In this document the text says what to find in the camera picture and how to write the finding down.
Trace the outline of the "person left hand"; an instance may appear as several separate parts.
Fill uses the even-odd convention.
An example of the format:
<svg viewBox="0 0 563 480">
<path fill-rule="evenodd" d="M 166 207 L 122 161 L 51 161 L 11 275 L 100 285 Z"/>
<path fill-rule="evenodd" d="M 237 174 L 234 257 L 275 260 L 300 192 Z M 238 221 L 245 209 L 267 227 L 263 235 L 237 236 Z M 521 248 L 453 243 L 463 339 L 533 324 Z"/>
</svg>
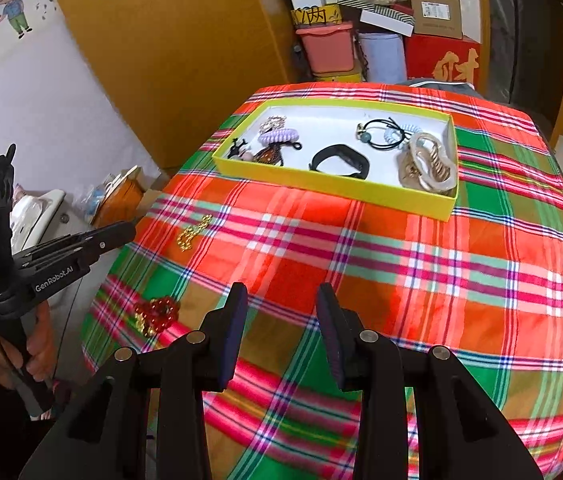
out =
<svg viewBox="0 0 563 480">
<path fill-rule="evenodd" d="M 54 330 L 50 319 L 50 306 L 43 301 L 35 309 L 35 326 L 27 339 L 27 352 L 30 356 L 24 364 L 22 354 L 8 341 L 0 337 L 0 385 L 14 388 L 12 382 L 12 369 L 25 368 L 36 382 L 52 376 L 56 364 L 56 350 L 54 343 Z"/>
</svg>

